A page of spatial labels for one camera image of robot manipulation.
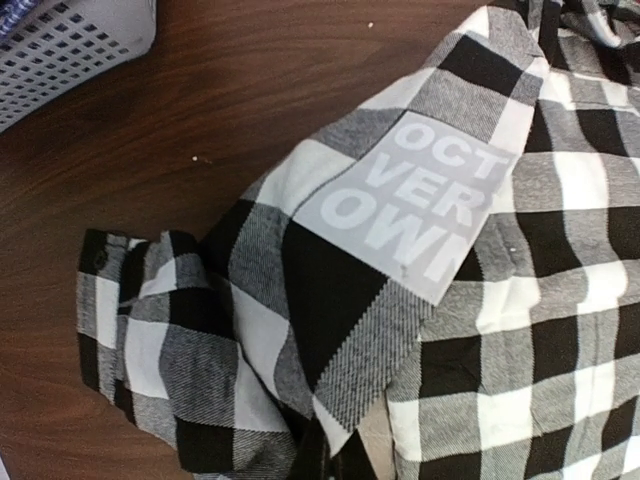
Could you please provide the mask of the black white plaid shirt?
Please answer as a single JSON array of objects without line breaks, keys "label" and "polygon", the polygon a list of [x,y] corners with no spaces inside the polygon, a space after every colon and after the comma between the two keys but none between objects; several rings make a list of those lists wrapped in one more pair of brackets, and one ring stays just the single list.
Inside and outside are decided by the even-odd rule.
[{"label": "black white plaid shirt", "polygon": [[196,479],[639,475],[639,5],[495,1],[208,235],[84,237],[83,383]]}]

